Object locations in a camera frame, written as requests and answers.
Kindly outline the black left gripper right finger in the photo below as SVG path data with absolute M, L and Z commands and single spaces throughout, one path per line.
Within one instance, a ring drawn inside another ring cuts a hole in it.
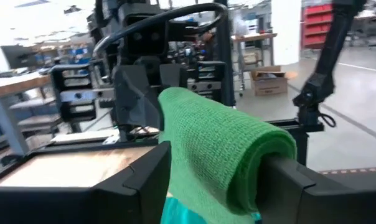
M 299 168 L 302 165 L 292 159 L 262 159 L 256 203 L 263 224 L 297 224 L 302 193 L 316 184 Z

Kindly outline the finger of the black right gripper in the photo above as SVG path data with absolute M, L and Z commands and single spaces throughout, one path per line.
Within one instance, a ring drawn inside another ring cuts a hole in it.
M 185 66 L 176 63 L 162 64 L 159 71 L 161 81 L 159 93 L 170 87 L 187 87 Z
M 148 72 L 144 65 L 119 65 L 113 69 L 118 129 L 128 133 L 135 126 L 161 128 L 161 107 L 157 86 L 159 72 Z

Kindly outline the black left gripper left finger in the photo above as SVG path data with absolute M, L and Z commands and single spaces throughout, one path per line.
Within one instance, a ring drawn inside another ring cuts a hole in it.
M 93 223 L 160 223 L 170 171 L 171 143 L 164 141 L 95 186 Z

